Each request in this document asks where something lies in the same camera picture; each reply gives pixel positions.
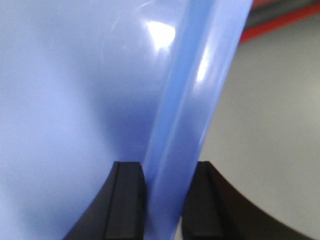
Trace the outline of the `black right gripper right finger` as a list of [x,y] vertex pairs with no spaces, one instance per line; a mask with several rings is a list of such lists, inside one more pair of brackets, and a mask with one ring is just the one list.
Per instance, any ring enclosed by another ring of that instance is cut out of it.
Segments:
[[237,191],[209,162],[200,161],[181,216],[184,240],[307,240]]

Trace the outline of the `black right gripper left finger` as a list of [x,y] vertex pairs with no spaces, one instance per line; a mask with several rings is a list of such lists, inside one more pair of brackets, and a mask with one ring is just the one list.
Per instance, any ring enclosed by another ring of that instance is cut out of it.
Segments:
[[145,211],[141,164],[115,161],[100,191],[64,239],[142,240]]

